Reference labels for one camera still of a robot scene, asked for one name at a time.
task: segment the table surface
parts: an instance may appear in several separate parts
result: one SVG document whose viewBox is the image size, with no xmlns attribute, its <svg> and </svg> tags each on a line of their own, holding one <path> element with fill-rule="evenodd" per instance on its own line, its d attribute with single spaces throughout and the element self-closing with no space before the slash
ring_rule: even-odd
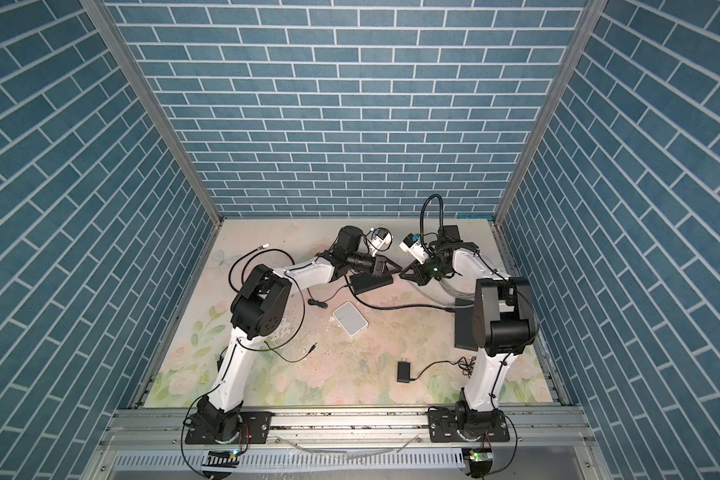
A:
<svg viewBox="0 0 720 480">
<path fill-rule="evenodd" d="M 480 246 L 484 258 L 503 269 L 490 225 L 486 220 L 449 220 L 459 227 L 461 238 Z M 328 248 L 342 226 L 355 225 L 368 232 L 376 226 L 388 228 L 394 237 L 386 252 L 401 266 L 413 258 L 398 245 L 411 232 L 418 231 L 418 219 L 315 219 L 315 220 L 226 220 L 204 265 L 198 283 L 154 384 L 145 401 L 146 408 L 186 407 L 207 390 L 216 378 L 216 359 L 230 338 L 230 303 L 234 292 L 227 284 L 227 273 L 240 255 L 260 244 L 281 248 L 299 263 Z M 434 231 L 437 221 L 426 219 L 425 232 Z M 241 283 L 240 262 L 233 275 Z M 288 258 L 269 252 L 256 258 L 256 264 L 287 266 Z M 454 279 L 454 286 L 470 290 L 469 284 Z M 329 298 L 344 285 L 344 279 L 317 285 L 310 291 L 317 300 Z M 436 281 L 424 291 L 442 301 L 451 301 Z M 394 277 L 389 286 L 362 294 L 365 302 L 391 306 L 412 302 L 431 302 L 408 282 Z M 345 302 L 352 302 L 368 321 L 368 326 L 350 337 L 331 313 Z M 302 298 L 292 289 L 283 321 L 270 337 L 277 345 L 290 337 L 302 314 Z M 348 289 L 338 291 L 327 309 L 306 307 L 304 325 L 297 337 L 280 350 L 289 360 L 317 347 L 305 360 L 288 363 L 275 353 L 263 352 L 254 361 L 246 383 L 243 401 L 248 406 L 319 405 L 427 405 L 453 403 L 468 378 L 448 364 L 432 366 L 416 382 L 399 383 L 397 362 L 412 364 L 412 376 L 437 360 L 455 361 L 475 352 L 454 348 L 454 316 L 434 309 L 395 311 L 371 310 L 352 298 Z M 532 347 L 512 365 L 499 399 L 508 402 L 550 402 L 544 374 Z"/>
</svg>

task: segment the black power adapter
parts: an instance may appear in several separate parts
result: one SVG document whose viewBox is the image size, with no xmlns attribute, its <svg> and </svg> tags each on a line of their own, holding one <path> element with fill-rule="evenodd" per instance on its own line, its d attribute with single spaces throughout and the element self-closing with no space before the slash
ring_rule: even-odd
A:
<svg viewBox="0 0 720 480">
<path fill-rule="evenodd" d="M 370 292 L 380 286 L 391 285 L 392 275 L 373 276 L 369 274 L 354 274 L 349 277 L 349 287 L 355 292 L 355 295 Z"/>
<path fill-rule="evenodd" d="M 410 383 L 411 382 L 411 363 L 410 362 L 398 362 L 398 382 Z"/>
</svg>

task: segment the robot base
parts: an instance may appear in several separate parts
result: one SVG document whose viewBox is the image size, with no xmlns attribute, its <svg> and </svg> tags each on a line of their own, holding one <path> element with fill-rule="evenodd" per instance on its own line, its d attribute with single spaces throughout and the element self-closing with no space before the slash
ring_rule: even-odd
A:
<svg viewBox="0 0 720 480">
<path fill-rule="evenodd" d="M 186 425 L 189 427 L 189 431 L 186 433 L 184 443 L 186 445 L 225 445 L 216 441 L 213 430 L 208 428 L 198 418 L 198 415 L 195 413 L 187 419 Z M 238 414 L 238 423 L 242 426 L 248 426 L 248 428 L 242 430 L 248 433 L 248 443 L 253 445 L 266 443 L 271 421 L 272 414 L 270 412 L 240 412 Z M 232 437 L 229 444 L 239 445 L 238 435 Z"/>
<path fill-rule="evenodd" d="M 477 412 L 467 406 L 464 390 L 456 408 L 430 407 L 427 411 L 432 443 L 480 442 L 484 433 L 491 442 L 508 442 L 507 419 L 501 410 Z"/>
</svg>

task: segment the white wire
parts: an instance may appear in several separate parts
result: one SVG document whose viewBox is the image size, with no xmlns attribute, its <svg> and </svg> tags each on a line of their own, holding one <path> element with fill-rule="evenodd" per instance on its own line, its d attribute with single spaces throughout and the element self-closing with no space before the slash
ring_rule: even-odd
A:
<svg viewBox="0 0 720 480">
<path fill-rule="evenodd" d="M 443 289 L 443 292 L 449 294 L 453 298 L 461 298 L 465 300 L 472 300 L 474 302 L 474 292 L 467 293 L 462 292 L 460 290 L 457 290 L 451 286 L 450 283 L 448 283 L 446 280 L 440 280 L 440 287 Z"/>
<path fill-rule="evenodd" d="M 469 305 L 453 305 L 453 304 L 451 304 L 451 303 L 446 303 L 446 302 L 443 302 L 442 300 L 438 300 L 438 299 L 430 296 L 430 295 L 427 294 L 426 292 L 424 292 L 421 288 L 418 287 L 418 285 L 417 285 L 415 282 L 411 282 L 410 280 L 408 280 L 408 283 L 410 283 L 413 288 L 415 288 L 416 290 L 418 290 L 419 293 L 421 293 L 422 295 L 426 296 L 427 298 L 429 298 L 431 301 L 437 303 L 438 305 L 446 306 L 446 307 L 449 307 L 449 308 L 472 308 L 473 303 L 471 303 L 471 304 L 469 304 Z"/>
<path fill-rule="evenodd" d="M 327 454 L 327 455 L 344 455 L 347 460 L 355 460 L 357 458 L 366 458 L 366 457 L 372 457 L 376 455 L 381 455 L 383 453 L 389 453 L 389 452 L 400 452 L 405 447 L 411 445 L 411 442 L 418 438 L 418 434 L 408 440 L 402 447 L 395 448 L 380 448 L 379 450 L 360 450 L 357 452 L 353 452 L 352 450 L 336 450 L 336 449 L 330 449 L 330 448 L 306 448 L 301 447 L 294 442 L 290 442 L 289 440 L 286 440 L 285 438 L 275 437 L 280 442 L 287 443 L 291 447 L 296 448 L 297 450 L 301 450 L 302 452 L 311 453 L 313 455 L 320 455 L 320 454 Z"/>
</svg>

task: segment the aluminum frame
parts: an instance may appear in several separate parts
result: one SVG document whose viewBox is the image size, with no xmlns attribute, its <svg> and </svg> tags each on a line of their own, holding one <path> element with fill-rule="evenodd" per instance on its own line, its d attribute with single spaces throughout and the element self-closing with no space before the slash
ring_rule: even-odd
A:
<svg viewBox="0 0 720 480">
<path fill-rule="evenodd" d="M 541 144 L 541 139 L 547 132 L 552 115 L 557 110 L 557 105 L 565 93 L 565 89 L 568 86 L 570 78 L 574 76 L 574 70 L 578 65 L 581 55 L 584 52 L 586 43 L 590 40 L 592 32 L 595 30 L 597 21 L 600 20 L 600 14 L 605 9 L 605 4 L 608 0 L 589 0 L 584 10 L 579 17 L 579 21 L 576 23 L 574 35 L 570 39 L 568 48 L 565 49 L 562 60 L 560 60 L 560 66 L 557 68 L 557 73 L 552 80 L 549 92 L 544 97 L 544 102 L 539 109 L 538 117 L 534 123 L 534 128 L 528 134 L 528 139 L 525 141 L 520 156 L 518 158 L 518 164 L 515 165 L 512 174 L 507 182 L 507 188 L 504 190 L 504 195 L 499 199 L 499 205 L 496 208 L 494 214 L 494 220 L 497 224 L 501 224 L 509 213 L 509 207 L 512 205 L 514 196 L 518 193 L 520 184 L 523 182 L 526 172 L 530 167 L 530 163 L 534 160 L 534 155 Z"/>
<path fill-rule="evenodd" d="M 181 294 L 181 300 L 179 301 L 179 304 L 176 305 L 176 309 L 173 311 L 173 315 L 168 322 L 168 326 L 163 332 L 163 338 L 161 338 L 158 342 L 154 355 L 152 355 L 150 362 L 146 365 L 144 377 L 142 377 L 141 381 L 139 382 L 139 388 L 136 389 L 136 393 L 130 399 L 130 401 L 128 401 L 128 405 L 133 408 L 138 408 L 142 404 L 144 395 L 147 392 L 147 387 L 152 383 L 155 376 L 157 375 L 157 370 L 160 369 L 160 365 L 162 365 L 163 363 L 163 359 L 168 352 L 168 348 L 170 347 L 170 343 L 173 340 L 173 336 L 176 334 L 176 330 L 179 328 L 181 317 L 184 316 L 184 312 L 186 311 L 187 306 L 190 304 L 192 292 L 195 291 L 197 282 L 200 281 L 200 275 L 202 274 L 202 270 L 205 268 L 205 265 L 210 258 L 211 251 L 213 250 L 213 245 L 216 242 L 216 238 L 219 236 L 220 231 L 221 226 L 214 225 L 213 230 L 211 230 L 211 235 L 208 236 L 208 240 L 206 241 L 205 246 L 202 248 L 202 253 L 200 254 L 200 257 L 198 257 L 195 267 L 192 269 L 192 276 L 190 277 L 190 282 L 186 284 L 186 288 Z"/>
<path fill-rule="evenodd" d="M 155 128 L 160 133 L 163 141 L 173 155 L 176 164 L 179 165 L 182 172 L 190 183 L 197 197 L 200 199 L 202 207 L 205 208 L 208 216 L 215 226 L 220 226 L 222 216 L 219 208 L 211 198 L 208 189 L 202 182 L 200 176 L 192 165 L 192 160 L 186 152 L 184 145 L 181 143 L 178 134 L 173 129 L 165 111 L 160 106 L 160 102 L 155 96 L 149 82 L 146 81 L 144 72 L 141 71 L 139 63 L 136 61 L 134 53 L 128 47 L 125 37 L 115 24 L 114 18 L 109 9 L 104 4 L 104 0 L 80 0 L 90 21 L 96 27 L 101 39 L 104 40 L 107 48 L 112 53 L 112 57 L 125 75 L 128 84 L 134 89 L 141 105 L 144 107 L 146 114 L 150 116 Z"/>
<path fill-rule="evenodd" d="M 257 410 L 250 407 L 243 410 Z M 272 412 L 269 437 L 264 445 L 250 447 L 250 452 L 280 452 L 288 442 L 308 448 L 343 448 L 368 450 L 371 448 L 399 448 L 412 438 L 405 452 L 430 453 L 442 448 L 476 446 L 474 442 L 432 443 L 426 406 L 391 407 L 279 407 Z M 575 447 L 576 458 L 585 479 L 605 480 L 594 434 L 584 411 L 578 406 L 506 406 L 504 412 L 517 429 L 520 446 Z M 154 456 L 175 454 L 181 441 L 184 408 L 139 408 L 115 411 L 102 444 L 97 449 L 83 478 L 105 480 L 122 456 L 148 452 Z M 509 442 L 495 442 L 494 446 L 509 448 Z M 188 456 L 196 462 L 208 446 L 184 446 Z M 266 471 L 269 466 L 261 465 Z M 127 466 L 120 465 L 121 471 Z M 172 471 L 186 469 L 182 463 L 166 466 Z"/>
<path fill-rule="evenodd" d="M 501 225 L 492 223 L 490 229 L 494 233 L 496 245 L 499 247 L 499 254 L 504 262 L 504 268 L 510 275 L 520 276 L 522 273 L 520 272 L 518 264 L 514 261 L 514 256 L 512 256 L 509 248 L 509 242 L 507 242 L 507 237 L 504 235 L 504 230 Z M 563 377 L 560 375 L 560 370 L 558 370 L 554 364 L 552 352 L 547 344 L 547 340 L 544 338 L 544 332 L 542 332 L 541 329 L 539 329 L 536 341 L 534 342 L 534 349 L 536 351 L 536 357 L 539 359 L 539 364 L 541 364 L 541 371 L 550 377 L 550 390 L 554 390 L 557 394 L 557 401 L 562 405 L 570 405 L 570 394 L 566 390 Z"/>
</svg>

